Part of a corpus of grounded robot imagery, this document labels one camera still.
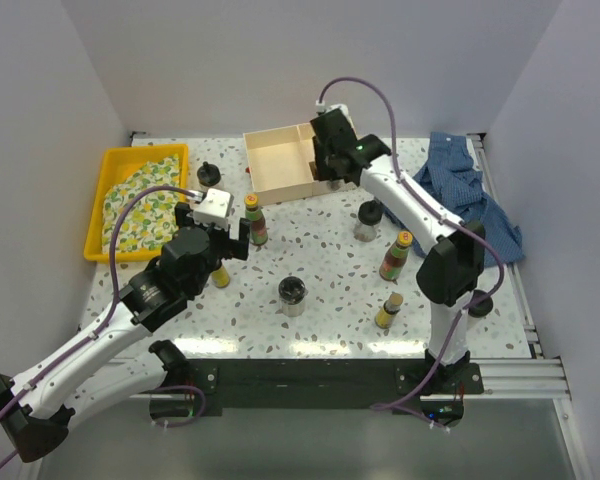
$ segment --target table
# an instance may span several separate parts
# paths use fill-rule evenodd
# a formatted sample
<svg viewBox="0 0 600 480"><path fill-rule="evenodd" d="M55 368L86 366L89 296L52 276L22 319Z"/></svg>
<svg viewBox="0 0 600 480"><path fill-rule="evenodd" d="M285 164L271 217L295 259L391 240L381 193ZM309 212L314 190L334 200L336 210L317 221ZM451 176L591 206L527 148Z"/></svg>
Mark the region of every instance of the table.
<svg viewBox="0 0 600 480"><path fill-rule="evenodd" d="M235 196L232 234L244 213L244 195L251 191L240 138L134 138L133 146L186 143L189 146L189 187L197 187L195 172L208 161L218 165L225 188ZM410 175L427 158L428 138L401 138L398 154ZM476 161L468 140L469 152ZM480 168L477 161L475 168ZM215 358L420 358L430 332L429 301L415 274L422 259L410 252L397 282L385 282L378 267L398 228L383 218L371 243L353 238L360 203L370 200L363 189L286 202L263 208L269 241L251 246L247 262L226 262L231 283L225 289L209 285L187 310L154 335L118 355L133 358L156 340L170 339L188 357ZM118 264L124 285L145 264ZM302 316L287 318L279 309L277 286L287 275L300 277L309 293ZM485 270L479 288L488 290L497 269ZM494 296L495 308L483 319L469 318L467 341L472 358L529 358L524 314L516 286L507 273ZM405 303L389 330L374 316L391 292ZM99 264L80 325L98 316L111 300L107 265Z"/></svg>

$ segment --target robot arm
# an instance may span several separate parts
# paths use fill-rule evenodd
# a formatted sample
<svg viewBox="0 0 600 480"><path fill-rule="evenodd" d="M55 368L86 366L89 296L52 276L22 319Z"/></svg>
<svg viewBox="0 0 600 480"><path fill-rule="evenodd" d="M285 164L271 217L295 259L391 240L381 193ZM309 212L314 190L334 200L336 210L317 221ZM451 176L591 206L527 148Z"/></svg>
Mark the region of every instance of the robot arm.
<svg viewBox="0 0 600 480"><path fill-rule="evenodd" d="M431 339L428 353L441 354L442 345L458 311L471 299L478 276L484 270L484 247L443 224L425 209L399 182L401 177L430 207L455 223L462 219L433 199L404 171L394 172L391 151L375 135L358 139L341 106L311 121L315 137L319 180L354 182L383 203L418 239L427 255L416 275L418 286L431 301ZM484 238L477 221L466 228ZM442 354L443 366L468 362L466 312Z"/></svg>
<svg viewBox="0 0 600 480"><path fill-rule="evenodd" d="M82 421L121 398L158 387L164 370L157 368L155 358L144 358L139 367L143 375L129 375L133 378L127 378L124 370L105 376L97 372L119 352L185 310L223 259L247 259L249 222L240 220L237 240L229 236L231 194L210 189L198 198L201 203L195 211L187 203L178 203L179 230L162 247L160 256L120 291L104 329L111 304L39 364L13 378L0 375L0 411L18 399L0 421L23 461L37 460L55 449L67 436L76 412L81 412ZM30 383L51 365L49 373L35 385Z"/></svg>

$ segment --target yellow bin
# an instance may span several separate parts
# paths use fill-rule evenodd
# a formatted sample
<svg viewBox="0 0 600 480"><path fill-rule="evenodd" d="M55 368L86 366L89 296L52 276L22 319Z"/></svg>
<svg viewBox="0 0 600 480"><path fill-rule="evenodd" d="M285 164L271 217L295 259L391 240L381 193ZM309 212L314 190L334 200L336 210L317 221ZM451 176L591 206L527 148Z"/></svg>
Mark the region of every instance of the yellow bin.
<svg viewBox="0 0 600 480"><path fill-rule="evenodd" d="M124 147L107 150L100 166L100 178L96 199L91 211L89 232L84 245L84 258L100 263L109 261L109 254L102 253L102 206L107 191L124 182L147 162L159 162L165 157L178 155L180 159L180 188L187 188L189 171L189 149L185 144L152 145L149 147ZM138 250L137 252L117 253L116 262L143 262L160 254L160 250Z"/></svg>

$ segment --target yellow and green cloth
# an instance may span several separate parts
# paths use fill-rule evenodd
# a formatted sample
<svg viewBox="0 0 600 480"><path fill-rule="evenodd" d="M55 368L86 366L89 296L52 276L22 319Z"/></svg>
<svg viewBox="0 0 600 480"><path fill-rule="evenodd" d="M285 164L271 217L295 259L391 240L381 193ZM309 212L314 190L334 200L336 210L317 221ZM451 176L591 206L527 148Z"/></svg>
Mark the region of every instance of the yellow and green cloth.
<svg viewBox="0 0 600 480"><path fill-rule="evenodd" d="M102 207L102 252L109 251L111 234L124 207L143 190L157 185L179 186L178 155L148 162L127 180L107 192ZM174 207L178 194L155 192L142 198L129 212L118 235L117 252L159 250L176 231Z"/></svg>

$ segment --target blue cloth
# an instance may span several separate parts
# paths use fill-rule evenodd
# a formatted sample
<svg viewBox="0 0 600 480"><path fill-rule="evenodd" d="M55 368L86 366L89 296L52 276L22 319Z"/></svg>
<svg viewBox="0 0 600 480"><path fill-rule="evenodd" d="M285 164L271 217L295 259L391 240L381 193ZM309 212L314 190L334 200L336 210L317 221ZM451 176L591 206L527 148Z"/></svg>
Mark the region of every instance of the blue cloth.
<svg viewBox="0 0 600 480"><path fill-rule="evenodd" d="M465 222L478 219L484 225L487 241L505 263L524 258L522 232L509 222L507 214L484 190L482 172L473 169L473 159L467 150L466 137L431 133L429 158L413 177L422 188ZM415 252L424 256L415 242ZM496 261L485 251L485 265Z"/></svg>

